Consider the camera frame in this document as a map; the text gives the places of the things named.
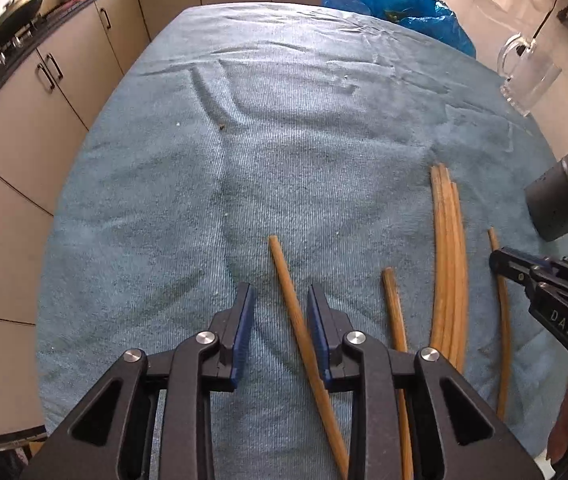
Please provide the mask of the dark-tipped wooden chopstick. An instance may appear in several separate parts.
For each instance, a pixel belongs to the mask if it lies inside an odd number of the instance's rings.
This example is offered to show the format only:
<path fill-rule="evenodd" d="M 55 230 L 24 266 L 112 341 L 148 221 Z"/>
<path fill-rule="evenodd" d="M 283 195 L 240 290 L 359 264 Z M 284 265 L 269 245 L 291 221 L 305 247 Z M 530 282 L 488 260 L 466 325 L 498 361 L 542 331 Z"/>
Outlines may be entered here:
<path fill-rule="evenodd" d="M 395 281 L 395 272 L 390 266 L 384 268 L 381 272 L 381 281 L 384 286 L 386 307 L 389 316 L 389 327 L 393 349 L 400 352 L 407 351 L 406 331 L 401 308 L 401 300 L 397 281 Z M 399 428 L 400 428 L 400 444 L 402 453 L 402 479 L 413 479 L 413 458 L 411 447 L 411 435 L 409 427 L 409 418 L 407 417 L 406 402 L 404 392 L 398 393 L 398 411 L 399 411 Z"/>

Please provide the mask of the lower kitchen cabinets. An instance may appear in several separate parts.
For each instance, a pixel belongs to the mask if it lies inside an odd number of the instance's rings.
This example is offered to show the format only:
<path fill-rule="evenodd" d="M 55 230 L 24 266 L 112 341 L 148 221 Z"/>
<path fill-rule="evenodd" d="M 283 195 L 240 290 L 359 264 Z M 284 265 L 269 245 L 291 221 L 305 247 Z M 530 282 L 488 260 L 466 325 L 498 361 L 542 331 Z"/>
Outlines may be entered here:
<path fill-rule="evenodd" d="M 0 445 L 41 437 L 126 344 L 162 348 L 220 306 L 265 213 L 247 188 L 324 177 L 360 93 L 341 14 L 189 10 L 86 128 L 30 54 L 0 91 Z"/>

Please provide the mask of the dark utensil holder cup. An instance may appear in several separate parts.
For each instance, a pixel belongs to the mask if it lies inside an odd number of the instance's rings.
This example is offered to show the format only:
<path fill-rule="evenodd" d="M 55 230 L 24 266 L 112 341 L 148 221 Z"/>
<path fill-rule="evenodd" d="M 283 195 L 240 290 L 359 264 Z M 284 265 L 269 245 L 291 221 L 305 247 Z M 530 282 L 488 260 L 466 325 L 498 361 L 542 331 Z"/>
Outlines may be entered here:
<path fill-rule="evenodd" d="M 538 235 L 552 242 L 568 234 L 568 154 L 524 189 L 524 198 Z"/>

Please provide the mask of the blue towel table cloth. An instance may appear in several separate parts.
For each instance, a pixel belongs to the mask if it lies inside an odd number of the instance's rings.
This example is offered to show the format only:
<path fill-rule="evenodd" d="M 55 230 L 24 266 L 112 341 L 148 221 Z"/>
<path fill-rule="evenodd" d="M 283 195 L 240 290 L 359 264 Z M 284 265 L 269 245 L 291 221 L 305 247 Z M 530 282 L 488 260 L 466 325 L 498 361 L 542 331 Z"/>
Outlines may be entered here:
<path fill-rule="evenodd" d="M 245 374 L 211 400 L 215 474 L 337 478 L 267 239 L 281 242 L 299 296 L 319 284 L 381 341 L 380 275 L 393 269 L 417 350 L 430 335 L 439 164 L 465 229 L 464 374 L 494 403 L 489 238 L 568 256 L 568 235 L 542 240 L 524 200 L 554 159 L 493 70 L 413 30 L 294 4 L 182 12 L 121 80 L 60 193 L 37 322 L 46 428 L 124 350 L 177 347 L 247 282 L 257 302 Z"/>

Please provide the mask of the clear glass mug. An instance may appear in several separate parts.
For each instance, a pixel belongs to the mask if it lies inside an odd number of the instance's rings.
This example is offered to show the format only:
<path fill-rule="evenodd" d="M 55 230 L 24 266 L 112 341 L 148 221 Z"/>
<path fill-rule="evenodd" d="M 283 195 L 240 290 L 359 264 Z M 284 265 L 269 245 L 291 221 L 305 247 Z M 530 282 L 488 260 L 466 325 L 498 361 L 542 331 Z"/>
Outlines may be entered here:
<path fill-rule="evenodd" d="M 512 35 L 497 55 L 503 78 L 500 94 L 522 116 L 528 116 L 561 73 L 552 57 L 521 34 Z"/>

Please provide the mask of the black wok on stove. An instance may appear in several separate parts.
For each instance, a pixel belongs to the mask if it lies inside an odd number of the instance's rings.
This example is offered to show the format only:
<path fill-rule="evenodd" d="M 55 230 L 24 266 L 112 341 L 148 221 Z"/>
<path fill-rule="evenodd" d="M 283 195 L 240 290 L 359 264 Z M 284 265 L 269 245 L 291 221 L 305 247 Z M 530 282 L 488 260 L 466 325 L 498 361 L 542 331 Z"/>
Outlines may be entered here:
<path fill-rule="evenodd" d="M 0 48 L 9 44 L 17 33 L 38 14 L 43 0 L 12 0 L 0 15 Z"/>

